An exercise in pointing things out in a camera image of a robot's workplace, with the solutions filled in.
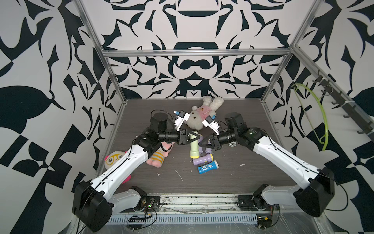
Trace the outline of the green flashlight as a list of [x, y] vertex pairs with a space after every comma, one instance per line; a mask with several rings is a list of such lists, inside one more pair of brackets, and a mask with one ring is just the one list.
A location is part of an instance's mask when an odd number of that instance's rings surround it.
[[[201, 141], [201, 139], [202, 139], [203, 136], [201, 134], [199, 134], [199, 135], [200, 135], [200, 137], [190, 137], [190, 139], [199, 138], [200, 139], [199, 143], [200, 143], [200, 141]], [[191, 159], [197, 159], [197, 158], [199, 158], [200, 157], [200, 153], [199, 153], [199, 150], [198, 150], [199, 145], [190, 145], [190, 147], [191, 147], [191, 149], [190, 149], [190, 158]]]

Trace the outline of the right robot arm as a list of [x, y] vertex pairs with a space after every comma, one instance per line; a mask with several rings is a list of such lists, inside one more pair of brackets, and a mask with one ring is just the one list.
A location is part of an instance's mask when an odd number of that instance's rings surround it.
[[214, 117], [202, 121], [214, 132], [205, 137], [200, 146], [214, 150], [232, 142], [269, 160], [291, 179], [294, 186], [275, 187], [263, 184], [255, 191], [249, 209], [265, 209], [271, 205], [297, 206], [313, 217], [320, 217], [335, 195], [334, 173], [324, 167], [319, 169], [277, 144], [266, 131], [258, 127], [248, 127], [241, 114], [229, 113], [225, 116], [227, 128], [220, 130]]

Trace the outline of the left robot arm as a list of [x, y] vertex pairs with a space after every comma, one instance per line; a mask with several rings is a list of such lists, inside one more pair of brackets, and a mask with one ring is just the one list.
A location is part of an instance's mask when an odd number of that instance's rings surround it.
[[72, 212], [93, 233], [102, 229], [112, 215], [120, 211], [137, 207], [145, 193], [139, 188], [131, 188], [115, 195], [123, 181], [141, 164], [146, 162], [162, 147], [163, 142], [188, 145], [191, 131], [182, 129], [190, 114], [175, 112], [176, 119], [172, 128], [166, 113], [156, 113], [150, 119], [150, 125], [132, 142], [130, 149], [114, 166], [90, 181], [80, 182], [74, 192]]

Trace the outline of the purple flashlight lying sideways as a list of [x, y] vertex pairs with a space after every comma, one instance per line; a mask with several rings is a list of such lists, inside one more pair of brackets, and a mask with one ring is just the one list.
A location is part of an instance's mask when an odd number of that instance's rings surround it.
[[210, 163], [212, 161], [214, 161], [213, 154], [207, 154], [205, 156], [192, 160], [194, 165], [203, 165], [205, 163]]

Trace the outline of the blue flashlight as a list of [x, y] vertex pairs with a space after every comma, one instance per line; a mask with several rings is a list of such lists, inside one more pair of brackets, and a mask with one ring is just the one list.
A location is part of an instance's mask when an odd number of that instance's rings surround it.
[[214, 161], [212, 161], [208, 164], [205, 164], [203, 166], [199, 166], [198, 167], [198, 172], [199, 172], [199, 174], [204, 174], [208, 171], [217, 170], [218, 168], [219, 168], [219, 165], [218, 165], [217, 161], [214, 160]]

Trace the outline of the white teddy bear pink shirt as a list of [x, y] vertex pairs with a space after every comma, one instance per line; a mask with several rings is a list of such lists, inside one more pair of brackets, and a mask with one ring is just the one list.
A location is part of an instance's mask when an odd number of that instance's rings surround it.
[[193, 130], [202, 130], [204, 127], [203, 121], [208, 116], [216, 116], [216, 111], [223, 105], [223, 103], [224, 99], [222, 97], [203, 97], [203, 103], [200, 107], [192, 107], [190, 117], [186, 121], [187, 126]]

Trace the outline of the pink striped plush pig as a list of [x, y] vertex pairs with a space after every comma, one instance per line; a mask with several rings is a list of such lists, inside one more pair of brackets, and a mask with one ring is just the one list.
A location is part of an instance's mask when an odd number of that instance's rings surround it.
[[149, 159], [146, 160], [146, 163], [150, 166], [160, 168], [163, 165], [165, 158], [171, 152], [173, 145], [174, 143], [161, 143], [161, 147], [155, 153], [153, 153]]

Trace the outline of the panda plush pink striped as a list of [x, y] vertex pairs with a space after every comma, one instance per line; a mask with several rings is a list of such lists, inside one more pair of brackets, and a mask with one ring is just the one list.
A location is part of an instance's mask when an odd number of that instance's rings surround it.
[[126, 151], [114, 151], [110, 155], [107, 155], [104, 159], [104, 166], [105, 169], [108, 170], [112, 166], [114, 166], [124, 155], [126, 154]]

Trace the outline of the black hook rack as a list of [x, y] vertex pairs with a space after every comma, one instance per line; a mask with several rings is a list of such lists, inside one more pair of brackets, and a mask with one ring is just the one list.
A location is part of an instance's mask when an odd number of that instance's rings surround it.
[[371, 141], [374, 141], [374, 120], [332, 78], [318, 70], [317, 78], [313, 83], [322, 86], [322, 97], [331, 97], [333, 99], [332, 104], [344, 110], [346, 114], [343, 117], [345, 119], [352, 119], [355, 122], [360, 128], [357, 131], [359, 135], [366, 135]]

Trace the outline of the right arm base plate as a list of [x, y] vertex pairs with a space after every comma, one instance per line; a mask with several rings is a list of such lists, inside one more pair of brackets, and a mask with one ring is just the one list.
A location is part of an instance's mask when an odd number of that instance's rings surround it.
[[261, 196], [238, 195], [237, 206], [242, 211], [276, 211], [280, 207], [278, 204], [269, 205]]

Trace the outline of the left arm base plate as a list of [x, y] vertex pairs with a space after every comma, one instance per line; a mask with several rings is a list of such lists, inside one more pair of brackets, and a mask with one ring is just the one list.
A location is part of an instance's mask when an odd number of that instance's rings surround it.
[[135, 208], [128, 208], [121, 212], [122, 213], [143, 212], [146, 208], [149, 208], [150, 210], [154, 209], [158, 212], [159, 207], [160, 207], [160, 200], [161, 200], [160, 196], [142, 197], [140, 202], [137, 204]]

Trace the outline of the green hoop on wall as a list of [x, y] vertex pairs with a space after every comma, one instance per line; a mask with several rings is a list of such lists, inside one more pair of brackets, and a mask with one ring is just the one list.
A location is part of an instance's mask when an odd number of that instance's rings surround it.
[[[303, 105], [303, 102], [301, 100], [301, 96], [298, 94], [298, 91], [300, 89], [304, 89], [307, 94], [309, 94], [313, 99], [314, 101], [316, 102], [318, 108], [319, 108], [319, 112], [320, 112], [320, 115], [321, 115], [321, 118], [322, 118], [322, 124], [323, 124], [323, 135], [321, 136], [318, 136], [316, 130], [315, 130], [315, 127], [313, 126], [313, 123], [312, 123], [312, 120], [311, 118], [309, 117], [304, 105]], [[327, 115], [326, 115], [326, 112], [325, 112], [325, 109], [322, 105], [322, 102], [321, 102], [321, 99], [325, 96], [325, 94], [322, 94], [321, 97], [318, 97], [314, 91], [309, 88], [308, 86], [302, 84], [302, 83], [294, 83], [292, 85], [292, 89], [294, 90], [294, 93], [297, 97], [297, 100], [302, 108], [302, 111], [304, 113], [304, 115], [306, 116], [308, 122], [309, 122], [309, 125], [310, 127], [312, 128], [313, 130], [313, 133], [315, 134], [315, 137], [317, 138], [318, 140], [318, 143], [322, 146], [322, 151], [325, 151], [327, 149], [327, 146], [329, 144], [329, 139], [330, 139], [330, 135], [329, 135], [329, 123], [328, 123], [328, 118], [327, 118]]]

